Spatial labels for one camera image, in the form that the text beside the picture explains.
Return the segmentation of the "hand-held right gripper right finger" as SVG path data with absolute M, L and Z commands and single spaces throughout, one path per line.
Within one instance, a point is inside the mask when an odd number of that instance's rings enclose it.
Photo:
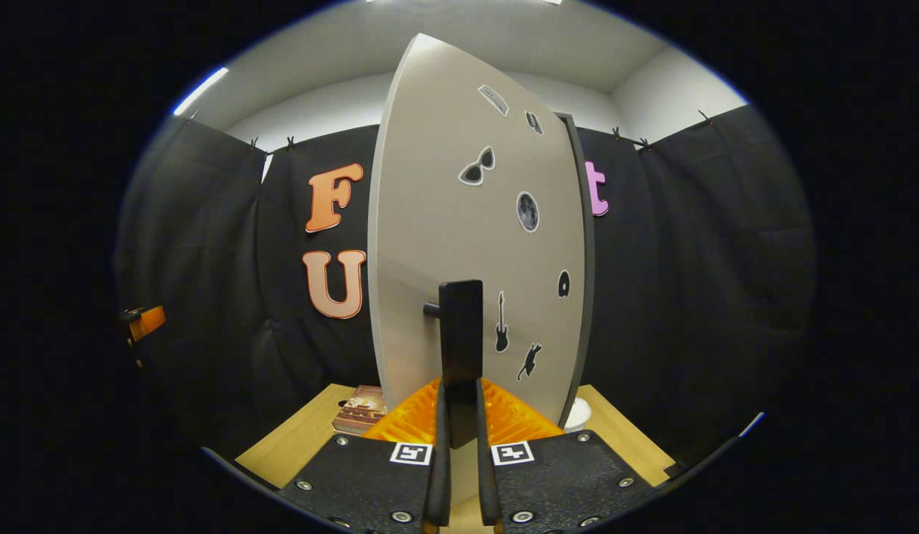
M 476 386 L 480 508 L 494 532 L 588 533 L 656 497 L 597 433 L 565 433 L 493 382 Z

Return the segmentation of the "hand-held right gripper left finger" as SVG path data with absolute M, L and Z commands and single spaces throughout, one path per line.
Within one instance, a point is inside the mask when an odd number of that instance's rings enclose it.
M 438 533 L 449 521 L 449 460 L 434 379 L 362 436 L 332 436 L 278 494 L 345 533 Z

